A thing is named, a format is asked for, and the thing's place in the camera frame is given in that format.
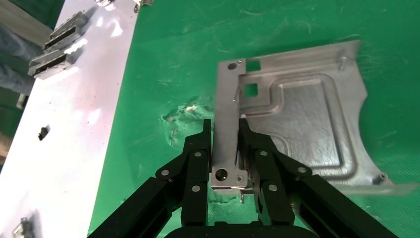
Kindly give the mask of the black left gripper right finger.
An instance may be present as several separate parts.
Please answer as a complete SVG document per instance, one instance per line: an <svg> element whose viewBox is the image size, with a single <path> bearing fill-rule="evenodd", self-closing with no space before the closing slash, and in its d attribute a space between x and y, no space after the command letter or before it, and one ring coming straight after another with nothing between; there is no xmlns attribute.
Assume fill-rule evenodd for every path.
<svg viewBox="0 0 420 238"><path fill-rule="evenodd" d="M239 154L254 180L265 238L392 238L394 234L302 163L278 151L271 137L239 120Z"/></svg>

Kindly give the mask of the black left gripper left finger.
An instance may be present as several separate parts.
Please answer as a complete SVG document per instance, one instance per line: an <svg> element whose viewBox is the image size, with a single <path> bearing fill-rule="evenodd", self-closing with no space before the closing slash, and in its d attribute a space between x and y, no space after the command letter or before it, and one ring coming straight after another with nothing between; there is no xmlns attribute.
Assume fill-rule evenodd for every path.
<svg viewBox="0 0 420 238"><path fill-rule="evenodd" d="M156 170L89 236L91 238L155 238L182 208L183 226L208 224L208 181L211 120L200 133L185 138L180 155Z"/></svg>

